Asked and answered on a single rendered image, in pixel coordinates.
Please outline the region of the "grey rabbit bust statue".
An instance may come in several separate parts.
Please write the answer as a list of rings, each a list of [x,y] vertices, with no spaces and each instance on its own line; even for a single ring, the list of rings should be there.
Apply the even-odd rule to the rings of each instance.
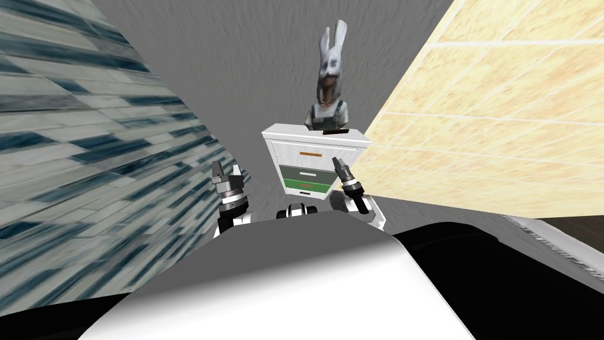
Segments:
[[[347,103],[341,96],[342,49],[347,24],[338,20],[335,25],[333,44],[327,27],[319,41],[320,65],[316,89],[317,102],[312,104],[304,124],[308,130],[338,130],[349,122]]]

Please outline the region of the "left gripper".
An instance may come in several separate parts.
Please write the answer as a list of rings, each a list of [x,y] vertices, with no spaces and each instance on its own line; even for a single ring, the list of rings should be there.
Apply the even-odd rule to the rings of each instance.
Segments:
[[[216,192],[222,196],[242,194],[244,190],[244,176],[238,165],[232,166],[232,174],[224,175],[220,161],[213,161],[211,183],[215,184]]]

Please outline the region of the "white drawer front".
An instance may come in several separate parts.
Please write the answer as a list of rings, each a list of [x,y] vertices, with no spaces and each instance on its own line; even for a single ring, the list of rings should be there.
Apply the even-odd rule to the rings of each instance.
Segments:
[[[357,154],[356,148],[341,146],[314,145],[294,142],[272,143],[273,150],[280,165],[300,168],[334,170],[332,158],[342,159],[349,163]],[[299,152],[322,153],[322,157],[302,156]]]

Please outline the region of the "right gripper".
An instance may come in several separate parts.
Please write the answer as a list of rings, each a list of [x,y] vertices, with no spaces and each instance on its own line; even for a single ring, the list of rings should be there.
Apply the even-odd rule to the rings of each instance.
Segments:
[[[334,165],[334,170],[339,172],[339,178],[343,187],[354,185],[356,183],[356,178],[352,175],[349,167],[342,162],[341,159],[333,157],[332,162]]]

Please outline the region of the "white drawer cabinet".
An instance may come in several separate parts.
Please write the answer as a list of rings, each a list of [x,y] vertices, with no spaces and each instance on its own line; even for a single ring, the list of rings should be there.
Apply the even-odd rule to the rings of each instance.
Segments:
[[[263,130],[262,136],[266,141],[268,150],[273,159],[273,163],[275,165],[277,174],[279,176],[281,185],[283,186],[285,193],[288,195],[310,197],[319,200],[324,200],[330,195],[332,190],[336,187],[336,184],[339,182],[339,177],[331,185],[330,191],[325,194],[308,191],[297,191],[294,189],[286,188],[284,185],[284,179],[281,176],[279,168],[280,164],[278,163],[277,157],[273,150],[272,143],[275,141],[279,141],[356,148],[357,154],[348,164],[345,163],[345,161],[343,160],[343,162],[348,166],[352,166],[357,161],[359,156],[363,153],[363,151],[366,150],[372,143],[370,139],[365,137],[361,132],[356,129],[349,129],[347,130],[347,132],[342,129],[337,130],[334,134],[325,135],[322,130],[308,130],[307,127],[304,125],[292,125],[282,123],[275,123],[266,130]]]

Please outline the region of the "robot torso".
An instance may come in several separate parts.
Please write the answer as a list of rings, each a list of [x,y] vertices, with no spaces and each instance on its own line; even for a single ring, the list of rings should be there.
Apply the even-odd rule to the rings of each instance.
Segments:
[[[236,225],[79,340],[475,340],[392,235],[340,211]]]

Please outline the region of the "green drawer front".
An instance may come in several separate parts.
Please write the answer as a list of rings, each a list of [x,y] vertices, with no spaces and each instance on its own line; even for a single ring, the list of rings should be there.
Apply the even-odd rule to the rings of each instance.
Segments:
[[[307,184],[312,185],[312,188],[301,188],[299,184]],[[284,179],[284,185],[288,189],[294,189],[297,191],[308,191],[308,192],[317,192],[321,194],[328,193],[330,191],[330,184],[320,184],[316,182],[306,182],[306,181],[298,181],[294,179]]]

